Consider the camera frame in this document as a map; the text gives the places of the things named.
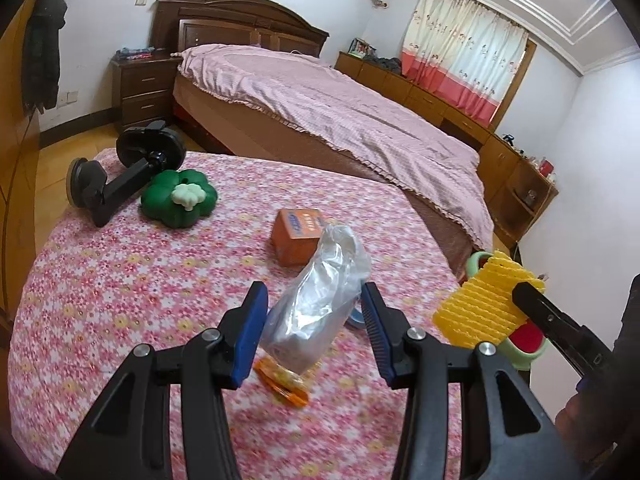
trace wooden headboard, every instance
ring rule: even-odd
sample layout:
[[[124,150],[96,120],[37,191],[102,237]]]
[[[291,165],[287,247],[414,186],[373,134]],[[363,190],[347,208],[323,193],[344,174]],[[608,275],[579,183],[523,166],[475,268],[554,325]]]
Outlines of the wooden headboard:
[[[176,51],[208,43],[260,44],[319,56],[329,37],[269,0],[157,0],[150,46]]]

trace black suction cup mount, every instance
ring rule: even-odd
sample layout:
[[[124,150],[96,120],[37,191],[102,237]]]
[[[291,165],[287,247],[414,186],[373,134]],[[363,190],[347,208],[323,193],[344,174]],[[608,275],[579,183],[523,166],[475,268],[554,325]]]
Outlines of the black suction cup mount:
[[[122,203],[164,170],[177,170],[186,150],[164,121],[144,128],[129,128],[116,142],[116,152],[126,171],[107,184],[107,173],[96,160],[76,158],[66,174],[66,197],[75,207],[88,209],[94,224],[109,222]]]

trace yellow sponge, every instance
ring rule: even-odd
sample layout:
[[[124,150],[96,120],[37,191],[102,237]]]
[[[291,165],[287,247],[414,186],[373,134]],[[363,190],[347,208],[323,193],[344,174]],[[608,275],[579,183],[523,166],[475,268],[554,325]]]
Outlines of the yellow sponge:
[[[481,341],[498,345],[527,320],[511,301],[511,291],[520,282],[545,291],[542,280],[495,251],[474,277],[442,302],[433,322],[452,345],[473,348]]]

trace table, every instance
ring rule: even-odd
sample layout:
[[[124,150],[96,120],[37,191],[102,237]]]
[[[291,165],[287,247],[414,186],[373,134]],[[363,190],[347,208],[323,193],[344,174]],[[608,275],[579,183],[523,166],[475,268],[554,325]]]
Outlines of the table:
[[[110,178],[115,150],[97,156]],[[424,223],[394,186],[280,162],[189,153],[219,192],[212,216],[187,230],[145,219],[132,198],[104,228],[68,209],[37,257],[15,321],[9,357],[14,438],[30,460],[54,470],[82,418],[137,344],[187,342],[239,306],[253,280],[270,303],[298,269],[274,259],[280,208],[319,208],[350,225],[372,259],[388,306],[442,339],[431,316],[456,280]],[[311,403],[290,408],[252,372],[225,392],[239,469],[248,479],[388,479],[406,393],[379,377],[366,332],[343,328],[322,359]],[[450,400],[448,477],[460,460],[460,404]],[[172,387],[174,478],[185,478],[180,397]]]

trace floral curtain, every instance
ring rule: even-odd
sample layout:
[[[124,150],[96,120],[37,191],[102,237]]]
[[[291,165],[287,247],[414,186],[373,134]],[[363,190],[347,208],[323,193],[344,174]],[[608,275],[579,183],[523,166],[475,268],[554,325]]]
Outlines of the floral curtain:
[[[402,45],[402,74],[488,126],[528,37],[475,0],[419,0]]]

